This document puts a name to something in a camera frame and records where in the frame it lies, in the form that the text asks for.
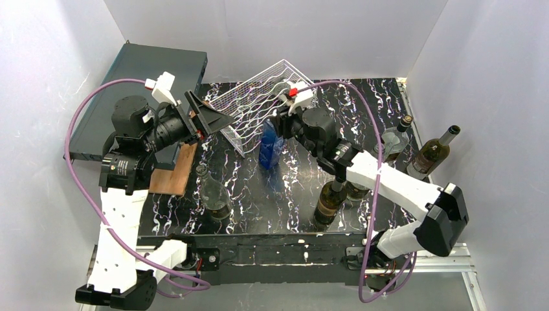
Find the blue glass bottle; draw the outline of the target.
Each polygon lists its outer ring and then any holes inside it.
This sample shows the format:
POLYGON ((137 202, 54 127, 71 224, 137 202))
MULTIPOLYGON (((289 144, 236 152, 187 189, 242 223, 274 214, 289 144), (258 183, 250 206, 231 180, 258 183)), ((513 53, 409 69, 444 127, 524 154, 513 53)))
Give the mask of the blue glass bottle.
POLYGON ((260 141, 259 163, 270 170, 279 162, 280 155, 284 149, 285 139, 279 137, 272 122, 267 119, 263 123, 263 134, 260 141))

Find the clear short bottle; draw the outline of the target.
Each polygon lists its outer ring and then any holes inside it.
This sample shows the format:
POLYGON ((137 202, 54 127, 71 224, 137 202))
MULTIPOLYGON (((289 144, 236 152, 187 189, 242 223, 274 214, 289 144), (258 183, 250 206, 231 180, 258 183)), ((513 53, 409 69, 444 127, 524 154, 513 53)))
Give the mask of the clear short bottle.
POLYGON ((347 199, 353 202, 358 202, 363 200, 366 195, 370 192, 370 189, 367 187, 364 187, 357 183, 352 183, 347 181, 345 183, 345 191, 347 195, 347 199))

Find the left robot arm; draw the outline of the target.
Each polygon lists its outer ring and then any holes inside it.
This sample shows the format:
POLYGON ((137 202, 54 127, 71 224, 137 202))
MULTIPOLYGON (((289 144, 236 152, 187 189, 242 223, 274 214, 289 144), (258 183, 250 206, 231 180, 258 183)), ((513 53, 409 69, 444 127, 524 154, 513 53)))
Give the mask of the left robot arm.
POLYGON ((92 203, 101 220, 98 249, 87 283, 76 290, 76 302, 147 310, 161 280, 186 277, 175 269, 187 257, 184 240, 164 240, 148 255, 137 251, 141 212, 157 164, 155 155, 179 141, 195 144, 230 126, 234 117, 202 103, 190 91, 185 95, 193 115, 181 111, 169 98, 161 103, 162 117, 140 95, 115 103, 112 141, 118 146, 102 158, 100 203, 92 203))

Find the dark green wine bottle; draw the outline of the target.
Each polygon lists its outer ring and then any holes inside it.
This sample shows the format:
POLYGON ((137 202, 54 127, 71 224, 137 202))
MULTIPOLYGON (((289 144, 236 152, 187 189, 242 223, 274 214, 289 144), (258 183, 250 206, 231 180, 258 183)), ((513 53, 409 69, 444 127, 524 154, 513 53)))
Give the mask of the dark green wine bottle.
POLYGON ((346 198, 347 192, 343 181, 334 179, 327 182, 320 192, 315 208, 314 219, 316 223, 321 226, 329 226, 334 221, 346 198))

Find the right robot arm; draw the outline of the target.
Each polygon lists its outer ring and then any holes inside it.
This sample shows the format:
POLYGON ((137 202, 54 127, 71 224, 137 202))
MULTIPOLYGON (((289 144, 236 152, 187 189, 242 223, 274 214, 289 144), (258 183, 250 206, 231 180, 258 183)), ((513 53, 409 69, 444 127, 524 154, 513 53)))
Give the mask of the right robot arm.
POLYGON ((451 254, 469 222, 460 187, 441 187, 415 179, 390 167, 343 139, 335 121, 323 108, 279 108, 270 117, 277 136, 295 139, 334 177, 326 187, 333 195, 345 182, 357 183, 373 192, 373 204, 382 196, 413 215, 415 221, 372 235, 368 226, 361 262, 361 276, 367 268, 382 265, 403 255, 427 251, 438 257, 451 254))

